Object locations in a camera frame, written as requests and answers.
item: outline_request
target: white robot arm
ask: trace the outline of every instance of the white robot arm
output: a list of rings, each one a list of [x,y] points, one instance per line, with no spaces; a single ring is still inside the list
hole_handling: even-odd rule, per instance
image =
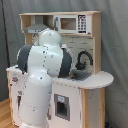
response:
[[[51,77],[65,78],[72,69],[71,52],[61,44],[61,36],[54,30],[39,34],[38,43],[24,45],[17,55],[18,68],[28,73],[19,117],[20,128],[48,128],[46,115],[52,93]]]

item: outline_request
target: toy kitchen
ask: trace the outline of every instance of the toy kitchen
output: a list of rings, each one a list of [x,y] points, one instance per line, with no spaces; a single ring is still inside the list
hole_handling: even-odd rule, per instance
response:
[[[35,43],[38,33],[50,28],[73,54],[68,78],[52,78],[49,128],[104,128],[105,87],[114,78],[101,71],[101,12],[25,13],[20,18],[25,44]],[[7,77],[12,123],[19,126],[18,107],[28,74],[16,67],[7,69]]]

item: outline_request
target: oven window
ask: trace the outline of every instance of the oven window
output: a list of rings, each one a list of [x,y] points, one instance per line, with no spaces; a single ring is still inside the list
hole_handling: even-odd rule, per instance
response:
[[[76,30],[76,18],[61,18],[61,29]]]

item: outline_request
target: faucet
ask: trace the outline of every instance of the faucet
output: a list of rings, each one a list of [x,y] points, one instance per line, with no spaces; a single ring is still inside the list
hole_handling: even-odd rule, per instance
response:
[[[89,58],[89,60],[90,60],[90,65],[93,65],[93,59],[92,59],[92,56],[88,53],[88,52],[86,52],[86,51],[82,51],[82,52],[80,52],[79,54],[78,54],[78,62],[77,62],[77,64],[75,65],[75,67],[77,68],[77,70],[83,70],[83,69],[85,69],[85,62],[84,62],[84,64],[82,64],[81,62],[80,62],[80,58],[81,58],[81,55],[83,55],[83,54],[86,54],[87,56],[88,56],[88,58]]]

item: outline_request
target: microwave door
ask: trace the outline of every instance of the microwave door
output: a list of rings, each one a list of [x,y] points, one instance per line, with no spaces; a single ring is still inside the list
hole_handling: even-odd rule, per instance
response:
[[[78,33],[78,15],[58,15],[57,31],[59,33]]]

